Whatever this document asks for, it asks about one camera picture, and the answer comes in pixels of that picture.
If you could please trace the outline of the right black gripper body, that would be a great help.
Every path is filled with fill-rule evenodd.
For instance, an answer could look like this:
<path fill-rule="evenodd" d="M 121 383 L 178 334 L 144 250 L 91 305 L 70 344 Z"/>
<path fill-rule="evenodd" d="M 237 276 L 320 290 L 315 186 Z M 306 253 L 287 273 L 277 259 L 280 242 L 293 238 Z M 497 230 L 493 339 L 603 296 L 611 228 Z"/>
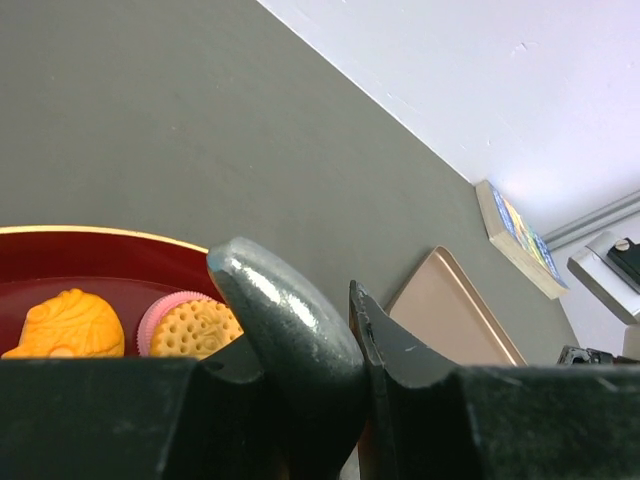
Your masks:
<path fill-rule="evenodd" d="M 591 348 L 581 348 L 565 345 L 560 353 L 558 365 L 633 365 L 638 364 L 634 360 L 624 356 L 615 356 L 611 353 Z"/>

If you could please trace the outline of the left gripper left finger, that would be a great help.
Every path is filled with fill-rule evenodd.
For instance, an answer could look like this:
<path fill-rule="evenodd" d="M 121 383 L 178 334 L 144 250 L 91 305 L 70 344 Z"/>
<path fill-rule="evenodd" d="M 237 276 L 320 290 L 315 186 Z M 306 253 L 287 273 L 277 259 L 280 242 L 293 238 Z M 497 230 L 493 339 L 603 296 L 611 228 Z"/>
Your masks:
<path fill-rule="evenodd" d="M 365 361 L 327 298 L 284 260 L 236 237 L 207 254 L 280 404 L 292 479 L 336 479 L 365 422 Z"/>

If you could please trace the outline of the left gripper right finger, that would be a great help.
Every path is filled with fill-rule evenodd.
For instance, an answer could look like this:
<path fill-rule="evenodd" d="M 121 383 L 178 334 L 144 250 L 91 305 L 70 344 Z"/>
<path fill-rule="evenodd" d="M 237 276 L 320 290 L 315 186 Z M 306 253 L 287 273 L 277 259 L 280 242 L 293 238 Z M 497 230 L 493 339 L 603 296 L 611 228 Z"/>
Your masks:
<path fill-rule="evenodd" d="M 392 320 L 355 280 L 349 309 L 370 386 L 358 445 L 361 477 L 464 478 L 464 397 L 456 364 Z"/>

